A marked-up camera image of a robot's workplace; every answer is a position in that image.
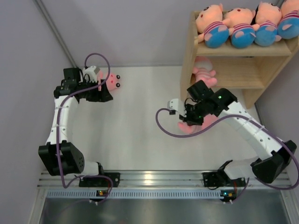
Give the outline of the boy doll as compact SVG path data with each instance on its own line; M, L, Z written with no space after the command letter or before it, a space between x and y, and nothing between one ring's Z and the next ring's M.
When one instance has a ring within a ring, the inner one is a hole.
M278 35L282 39L299 36L299 0L285 0L280 9L282 19L278 24Z

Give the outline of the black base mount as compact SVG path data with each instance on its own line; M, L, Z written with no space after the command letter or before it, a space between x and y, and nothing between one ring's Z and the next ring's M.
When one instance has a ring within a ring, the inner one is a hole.
M104 177L83 177L79 181L79 187L82 188L110 188L118 187L121 179L121 174L119 172L106 172Z
M204 172L203 181L207 188L216 187L244 187L246 181L244 178L230 179L226 173L222 171Z

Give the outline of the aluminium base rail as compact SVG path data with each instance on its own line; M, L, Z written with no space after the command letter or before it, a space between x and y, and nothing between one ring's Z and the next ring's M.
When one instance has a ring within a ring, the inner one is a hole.
M37 187L46 192L48 198L89 199L216 199L232 201L241 191L246 189L267 189L255 178L247 180L244 187L204 186L204 172L200 170L181 171L108 171L119 172L121 179L118 187L82 188L79 181L83 177L66 175L65 182L70 183L63 188L59 176L51 176L42 172Z

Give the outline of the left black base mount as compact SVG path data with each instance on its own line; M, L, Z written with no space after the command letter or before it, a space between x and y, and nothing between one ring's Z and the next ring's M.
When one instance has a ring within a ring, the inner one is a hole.
M82 188L110 188L118 187L121 179L121 174L119 172L106 172L104 177L83 177L79 181L79 187Z

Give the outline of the wooden two-tier shelf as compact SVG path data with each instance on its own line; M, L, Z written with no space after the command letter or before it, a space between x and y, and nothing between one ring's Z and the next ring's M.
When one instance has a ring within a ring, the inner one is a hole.
M192 84L192 70L196 57L206 56L217 72L218 86L241 89L246 107L251 108L298 52L298 37L280 40L269 47L252 44L247 48L237 49L227 41L219 48L211 49L198 41L195 21L198 14L198 11L192 11L189 19L180 78L181 99L188 96L187 88Z

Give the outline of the boy doll shelved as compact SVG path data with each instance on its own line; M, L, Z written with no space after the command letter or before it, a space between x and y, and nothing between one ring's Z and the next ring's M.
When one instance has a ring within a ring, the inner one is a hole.
M243 49L254 42L256 31L260 28L259 24L252 24L255 15L255 10L241 7L231 9L224 14L223 22L229 29L231 43L235 48Z
M227 21L223 22L223 5L213 4L202 10L196 18L199 42L209 48L218 48L229 37Z

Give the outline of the pink striped plush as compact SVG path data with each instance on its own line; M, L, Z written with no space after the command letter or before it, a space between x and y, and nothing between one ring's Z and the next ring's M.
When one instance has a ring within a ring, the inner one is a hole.
M208 88L217 84L216 71L207 57L197 56L195 58L192 74L195 75L196 82L202 80Z
M97 74L98 82L101 83L102 80L106 79L108 73L104 74L102 71L99 71ZM120 76L114 73L110 73L108 80L106 81L106 86L109 91L113 91L115 89L120 88Z
M207 115L204 117L204 122L202 125L188 126L185 122L178 122L179 129L185 134L192 134L206 129L208 126L213 124L218 118L214 115Z

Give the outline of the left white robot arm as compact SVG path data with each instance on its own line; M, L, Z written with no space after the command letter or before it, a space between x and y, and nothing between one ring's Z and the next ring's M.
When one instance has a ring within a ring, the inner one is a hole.
M113 100L110 94L120 86L119 76L104 74L98 66L86 69L64 69L64 79L54 90L55 112L50 135L38 154L51 176L89 175L94 186L106 180L99 162L87 161L72 143L73 123L80 100L104 103Z

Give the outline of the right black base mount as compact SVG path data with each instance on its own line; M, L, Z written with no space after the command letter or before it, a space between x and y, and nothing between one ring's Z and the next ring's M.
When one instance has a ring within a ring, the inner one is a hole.
M246 181L244 178L230 179L226 173L222 171L204 172L203 181L207 188L216 187L244 187Z

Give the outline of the boy doll back corner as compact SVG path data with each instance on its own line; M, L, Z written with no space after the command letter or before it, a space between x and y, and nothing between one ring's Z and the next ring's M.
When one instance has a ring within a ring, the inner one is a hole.
M282 37L278 35L278 24L281 19L282 13L279 7L260 1L253 20L254 24L260 26L256 31L254 42L259 46L268 47L280 41Z

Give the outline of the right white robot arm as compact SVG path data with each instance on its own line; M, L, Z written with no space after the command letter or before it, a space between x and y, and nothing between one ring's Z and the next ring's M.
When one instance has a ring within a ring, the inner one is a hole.
M220 168L218 180L229 185L238 178L257 178L271 184L289 165L297 146L293 141L283 142L270 135L269 131L250 116L237 97L228 89L209 89L198 81L187 90L194 104L173 99L169 106L179 113L180 120L188 127L202 125L204 117L214 115L225 121L254 149L256 157L241 161L227 161Z

